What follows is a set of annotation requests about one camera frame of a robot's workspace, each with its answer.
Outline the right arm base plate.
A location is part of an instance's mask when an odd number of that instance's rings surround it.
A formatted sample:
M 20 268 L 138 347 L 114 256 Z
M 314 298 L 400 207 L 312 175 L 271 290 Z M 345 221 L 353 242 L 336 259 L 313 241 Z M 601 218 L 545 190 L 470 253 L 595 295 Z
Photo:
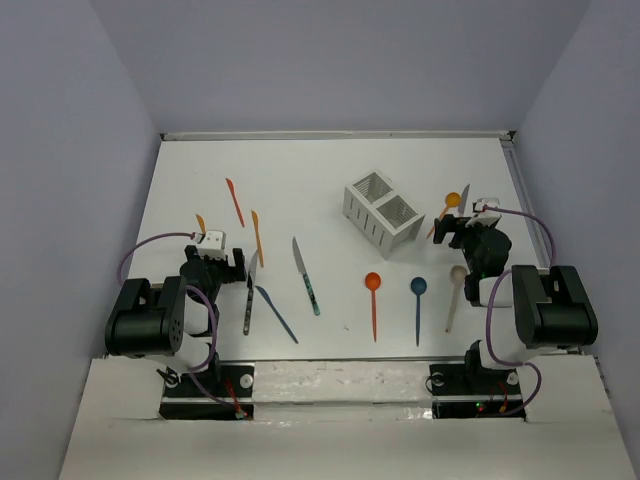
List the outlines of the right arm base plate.
M 479 419 L 505 415 L 524 418 L 519 380 L 514 370 L 471 374 L 463 363 L 435 363 L 425 380 L 435 419 Z

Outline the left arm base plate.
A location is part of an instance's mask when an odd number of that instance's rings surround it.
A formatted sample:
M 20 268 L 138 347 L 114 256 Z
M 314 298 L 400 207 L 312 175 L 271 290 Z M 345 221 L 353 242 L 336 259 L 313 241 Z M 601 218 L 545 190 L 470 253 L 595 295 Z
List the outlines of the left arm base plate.
M 164 380 L 158 414 L 165 420 L 253 419 L 254 363 L 223 362 L 217 372 L 193 376 L 169 368 L 157 373 Z

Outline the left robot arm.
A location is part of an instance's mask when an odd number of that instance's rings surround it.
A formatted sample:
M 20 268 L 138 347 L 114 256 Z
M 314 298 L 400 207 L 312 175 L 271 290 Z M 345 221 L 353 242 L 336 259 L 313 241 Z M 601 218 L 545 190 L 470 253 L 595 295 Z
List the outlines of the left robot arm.
M 186 378 L 195 392 L 209 395 L 221 383 L 217 353 L 221 287 L 247 279 L 242 249 L 214 259 L 189 245 L 179 273 L 154 286 L 146 278 L 127 279 L 105 327 L 111 356 L 142 358 L 165 367 L 167 384 Z

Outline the red-orange plastic spoon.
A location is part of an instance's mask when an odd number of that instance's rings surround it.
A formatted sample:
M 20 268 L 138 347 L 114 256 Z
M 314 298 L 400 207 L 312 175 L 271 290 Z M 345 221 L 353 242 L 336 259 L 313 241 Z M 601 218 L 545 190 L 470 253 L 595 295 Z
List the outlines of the red-orange plastic spoon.
M 381 277 L 376 272 L 369 272 L 364 279 L 366 288 L 371 293 L 371 321 L 373 340 L 377 341 L 377 297 L 376 292 L 381 286 Z

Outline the beige plastic spoon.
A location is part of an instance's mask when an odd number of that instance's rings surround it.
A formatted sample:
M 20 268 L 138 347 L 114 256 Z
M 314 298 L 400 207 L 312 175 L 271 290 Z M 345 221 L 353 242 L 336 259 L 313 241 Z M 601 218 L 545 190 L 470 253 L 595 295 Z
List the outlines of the beige plastic spoon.
M 445 332 L 450 333 L 456 316 L 458 300 L 464 287 L 467 269 L 461 265 L 455 265 L 450 270 L 450 281 L 453 285 L 452 297 L 449 306 Z

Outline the steel knife pink handle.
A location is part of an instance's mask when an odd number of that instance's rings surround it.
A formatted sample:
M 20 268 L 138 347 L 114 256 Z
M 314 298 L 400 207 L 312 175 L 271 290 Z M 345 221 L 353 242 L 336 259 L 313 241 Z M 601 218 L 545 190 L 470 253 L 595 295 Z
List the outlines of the steel knife pink handle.
M 460 194 L 460 202 L 459 202 L 458 208 L 457 208 L 457 212 L 458 212 L 458 215 L 460 217 L 462 217 L 464 215 L 464 212 L 465 212 L 465 209 L 466 209 L 469 189 L 470 189 L 470 185 L 467 184 L 463 188 L 462 193 Z

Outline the red-orange plastic knife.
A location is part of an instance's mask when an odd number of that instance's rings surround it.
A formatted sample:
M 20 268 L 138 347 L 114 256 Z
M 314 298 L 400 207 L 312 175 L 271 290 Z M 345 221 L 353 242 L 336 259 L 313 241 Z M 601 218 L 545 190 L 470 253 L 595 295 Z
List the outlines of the red-orange plastic knife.
M 231 198 L 232 198 L 232 201 L 233 201 L 233 204 L 234 204 L 234 208 L 235 208 L 236 214 L 238 216 L 240 225 L 243 228 L 245 228 L 244 216 L 243 216 L 242 209 L 241 209 L 241 207 L 239 205 L 239 202 L 238 202 L 238 199 L 237 199 L 237 196 L 236 196 L 235 185 L 234 185 L 233 181 L 230 178 L 226 177 L 225 180 L 226 180 L 226 184 L 227 184 L 227 186 L 229 188 L 230 195 L 231 195 Z

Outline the yellow-orange plastic spoon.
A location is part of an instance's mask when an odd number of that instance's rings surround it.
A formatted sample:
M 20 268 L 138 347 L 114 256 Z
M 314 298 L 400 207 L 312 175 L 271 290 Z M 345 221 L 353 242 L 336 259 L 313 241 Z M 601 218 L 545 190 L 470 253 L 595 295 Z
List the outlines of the yellow-orange plastic spoon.
M 459 206 L 461 201 L 461 195 L 457 192 L 450 192 L 445 198 L 445 207 L 440 213 L 438 219 L 442 220 L 446 214 L 453 208 Z

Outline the blue plastic spoon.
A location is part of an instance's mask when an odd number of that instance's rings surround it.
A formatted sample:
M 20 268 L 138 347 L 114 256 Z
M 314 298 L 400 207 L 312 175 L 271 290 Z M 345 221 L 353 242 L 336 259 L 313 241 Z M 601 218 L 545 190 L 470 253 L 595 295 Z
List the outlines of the blue plastic spoon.
M 410 289 L 415 295 L 415 344 L 420 345 L 421 335 L 421 297 L 427 291 L 427 282 L 423 277 L 414 277 L 410 282 Z

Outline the steel knife teal handle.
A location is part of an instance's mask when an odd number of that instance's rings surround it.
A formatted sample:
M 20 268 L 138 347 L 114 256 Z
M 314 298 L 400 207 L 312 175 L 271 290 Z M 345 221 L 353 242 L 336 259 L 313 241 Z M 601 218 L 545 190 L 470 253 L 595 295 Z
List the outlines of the steel knife teal handle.
M 295 260 L 298 272 L 301 274 L 303 278 L 303 282 L 304 282 L 313 312 L 316 316 L 319 316 L 321 314 L 320 308 L 319 308 L 306 266 L 304 264 L 304 260 L 302 258 L 301 251 L 300 251 L 296 237 L 292 238 L 292 251 L 293 251 L 293 256 L 294 256 L 294 260 Z

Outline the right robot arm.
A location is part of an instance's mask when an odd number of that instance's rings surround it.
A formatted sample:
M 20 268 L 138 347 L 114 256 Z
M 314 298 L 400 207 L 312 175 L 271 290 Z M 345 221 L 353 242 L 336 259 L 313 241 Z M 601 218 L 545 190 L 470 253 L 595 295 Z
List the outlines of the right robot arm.
M 588 346 L 595 342 L 598 323 L 581 278 L 573 266 L 507 267 L 512 248 L 497 228 L 496 212 L 472 217 L 446 214 L 434 221 L 433 242 L 452 236 L 449 247 L 462 252 L 466 262 L 457 288 L 474 307 L 511 308 L 507 332 L 475 341 L 461 364 L 430 367 L 438 395 L 487 394 L 508 375 L 542 352 Z

